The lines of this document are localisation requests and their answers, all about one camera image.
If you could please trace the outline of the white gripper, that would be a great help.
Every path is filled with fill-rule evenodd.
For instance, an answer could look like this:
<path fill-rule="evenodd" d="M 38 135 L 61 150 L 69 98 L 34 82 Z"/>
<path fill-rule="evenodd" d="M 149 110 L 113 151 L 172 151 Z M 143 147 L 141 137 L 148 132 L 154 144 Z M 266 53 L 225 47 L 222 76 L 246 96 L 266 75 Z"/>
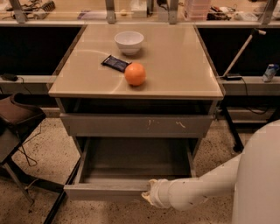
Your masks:
<path fill-rule="evenodd" d="M 151 179 L 149 181 L 150 189 L 142 192 L 142 197 L 152 206 L 157 208 L 169 208 L 169 187 L 170 181 L 167 179 Z"/>

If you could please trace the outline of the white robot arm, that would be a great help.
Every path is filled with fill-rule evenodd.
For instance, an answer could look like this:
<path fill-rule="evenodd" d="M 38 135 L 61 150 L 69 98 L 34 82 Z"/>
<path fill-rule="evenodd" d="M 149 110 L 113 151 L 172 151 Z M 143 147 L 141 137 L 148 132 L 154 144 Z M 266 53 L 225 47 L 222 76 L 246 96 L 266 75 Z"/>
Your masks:
<path fill-rule="evenodd" d="M 152 179 L 142 197 L 157 208 L 186 211 L 234 195 L 232 224 L 280 224 L 280 121 L 256 131 L 238 156 L 198 178 Z"/>

